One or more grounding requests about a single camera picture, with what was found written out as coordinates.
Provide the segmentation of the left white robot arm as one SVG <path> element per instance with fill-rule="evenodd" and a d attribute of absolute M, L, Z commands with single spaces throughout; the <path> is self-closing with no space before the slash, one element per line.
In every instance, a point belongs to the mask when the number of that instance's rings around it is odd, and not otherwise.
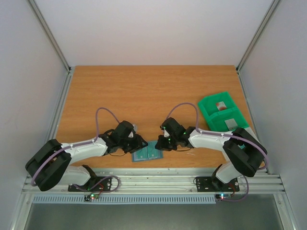
<path fill-rule="evenodd" d="M 60 143 L 51 139 L 26 163 L 25 169 L 32 177 L 31 186 L 48 191 L 61 181 L 67 168 L 75 162 L 109 155 L 118 149 L 134 153 L 147 146 L 148 142 L 136 133 L 134 125 L 122 121 L 116 128 L 97 134 L 90 140 Z"/>

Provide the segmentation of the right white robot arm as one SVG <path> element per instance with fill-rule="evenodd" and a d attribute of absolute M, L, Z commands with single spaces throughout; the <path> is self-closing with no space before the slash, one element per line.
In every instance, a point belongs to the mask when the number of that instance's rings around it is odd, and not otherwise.
<path fill-rule="evenodd" d="M 155 148 L 162 151 L 184 148 L 206 148 L 222 152 L 225 164 L 218 166 L 210 177 L 214 191 L 222 191 L 240 176 L 253 177 L 261 164 L 267 162 L 266 149 L 244 128 L 215 132 L 190 126 L 184 128 L 175 119 L 166 119 L 160 128 Z"/>

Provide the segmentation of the blue card holder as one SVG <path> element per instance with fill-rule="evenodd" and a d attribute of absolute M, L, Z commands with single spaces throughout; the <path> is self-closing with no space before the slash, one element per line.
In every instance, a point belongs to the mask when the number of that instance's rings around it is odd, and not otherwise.
<path fill-rule="evenodd" d="M 162 159 L 163 152 L 155 148 L 157 141 L 149 141 L 148 146 L 131 154 L 132 162 L 143 162 Z"/>

